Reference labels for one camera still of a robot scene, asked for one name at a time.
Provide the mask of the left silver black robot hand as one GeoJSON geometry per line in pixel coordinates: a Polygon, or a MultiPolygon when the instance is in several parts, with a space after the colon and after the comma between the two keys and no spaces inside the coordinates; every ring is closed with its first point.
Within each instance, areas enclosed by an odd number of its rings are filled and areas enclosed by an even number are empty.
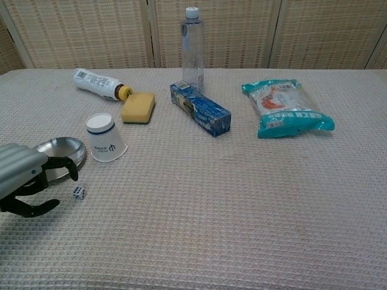
{"type": "Polygon", "coordinates": [[[45,190],[48,187],[46,171],[63,167],[72,180],[78,180],[77,166],[69,157],[51,157],[16,143],[0,146],[0,211],[34,218],[54,209],[60,203],[57,199],[29,205],[17,197],[45,190]]]}

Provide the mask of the white paper cup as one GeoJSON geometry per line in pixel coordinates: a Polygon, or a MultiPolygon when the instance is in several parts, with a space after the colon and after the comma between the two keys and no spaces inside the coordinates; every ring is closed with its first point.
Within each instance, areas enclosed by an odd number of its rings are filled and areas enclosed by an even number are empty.
{"type": "Polygon", "coordinates": [[[128,149],[113,117],[108,113],[90,116],[86,130],[91,146],[91,156],[99,162],[108,163],[120,158],[128,149]]]}

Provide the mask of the silver metal plate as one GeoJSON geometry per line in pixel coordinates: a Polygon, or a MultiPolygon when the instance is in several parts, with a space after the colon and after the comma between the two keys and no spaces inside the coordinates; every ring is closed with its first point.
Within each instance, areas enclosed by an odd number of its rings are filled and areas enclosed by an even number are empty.
{"type": "MultiPolygon", "coordinates": [[[[67,156],[74,161],[78,169],[81,167],[80,164],[83,163],[86,157],[84,144],[79,139],[73,137],[53,138],[34,146],[34,148],[48,156],[67,156]]],[[[48,181],[51,182],[69,175],[69,171],[65,167],[50,169],[46,171],[46,175],[48,181]]]]}

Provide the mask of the white bottle yellow cap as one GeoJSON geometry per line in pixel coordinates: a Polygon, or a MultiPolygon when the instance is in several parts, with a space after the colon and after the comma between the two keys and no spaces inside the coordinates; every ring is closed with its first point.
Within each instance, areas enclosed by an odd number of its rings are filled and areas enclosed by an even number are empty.
{"type": "Polygon", "coordinates": [[[133,89],[112,77],[94,74],[83,68],[73,71],[73,83],[76,87],[106,97],[115,102],[126,101],[133,89]]]}

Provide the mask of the yellow sponge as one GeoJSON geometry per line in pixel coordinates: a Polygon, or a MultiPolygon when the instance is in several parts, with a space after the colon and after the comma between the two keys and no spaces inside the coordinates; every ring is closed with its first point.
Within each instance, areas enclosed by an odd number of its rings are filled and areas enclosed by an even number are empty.
{"type": "Polygon", "coordinates": [[[128,97],[120,116],[124,123],[148,124],[155,106],[155,94],[135,92],[128,97]]]}

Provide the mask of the woven bamboo folding screen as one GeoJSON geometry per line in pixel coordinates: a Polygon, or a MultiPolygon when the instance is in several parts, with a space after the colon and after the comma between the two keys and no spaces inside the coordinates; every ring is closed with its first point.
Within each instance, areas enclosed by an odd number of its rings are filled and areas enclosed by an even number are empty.
{"type": "Polygon", "coordinates": [[[206,68],[387,69],[387,0],[0,0],[0,75],[178,68],[186,7],[206,68]]]}

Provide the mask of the long blue cardboard box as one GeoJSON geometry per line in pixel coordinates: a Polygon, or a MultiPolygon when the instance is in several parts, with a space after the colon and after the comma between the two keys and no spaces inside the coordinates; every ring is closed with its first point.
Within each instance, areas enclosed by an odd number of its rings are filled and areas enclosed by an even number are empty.
{"type": "Polygon", "coordinates": [[[230,130],[232,114],[184,81],[170,85],[171,102],[190,115],[213,137],[230,130]]]}

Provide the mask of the beige waffle tablecloth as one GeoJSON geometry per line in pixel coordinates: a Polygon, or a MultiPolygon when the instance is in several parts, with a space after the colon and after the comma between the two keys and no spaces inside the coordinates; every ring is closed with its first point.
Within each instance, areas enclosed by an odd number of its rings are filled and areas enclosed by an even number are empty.
{"type": "Polygon", "coordinates": [[[206,95],[232,113],[211,137],[172,104],[179,69],[103,69],[155,93],[146,125],[123,124],[121,104],[75,88],[70,69],[0,76],[0,145],[35,146],[113,116],[128,145],[110,163],[87,156],[29,204],[36,218],[0,213],[0,290],[387,290],[387,69],[207,69],[206,95]],[[333,132],[259,139],[241,91],[296,79],[333,132]]]}

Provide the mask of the clear plastic water bottle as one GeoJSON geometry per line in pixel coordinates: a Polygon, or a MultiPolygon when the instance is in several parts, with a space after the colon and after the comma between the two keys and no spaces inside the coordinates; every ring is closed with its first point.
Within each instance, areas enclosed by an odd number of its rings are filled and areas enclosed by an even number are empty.
{"type": "Polygon", "coordinates": [[[181,21],[183,80],[204,93],[204,22],[197,7],[187,7],[181,21]]]}

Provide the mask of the teal snack packet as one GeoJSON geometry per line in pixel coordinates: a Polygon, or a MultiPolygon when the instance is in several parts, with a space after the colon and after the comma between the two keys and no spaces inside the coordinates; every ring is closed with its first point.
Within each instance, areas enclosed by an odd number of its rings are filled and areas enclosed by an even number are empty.
{"type": "Polygon", "coordinates": [[[296,79],[269,79],[241,86],[259,116],[258,138],[296,136],[306,131],[333,131],[333,119],[320,111],[296,79]]]}

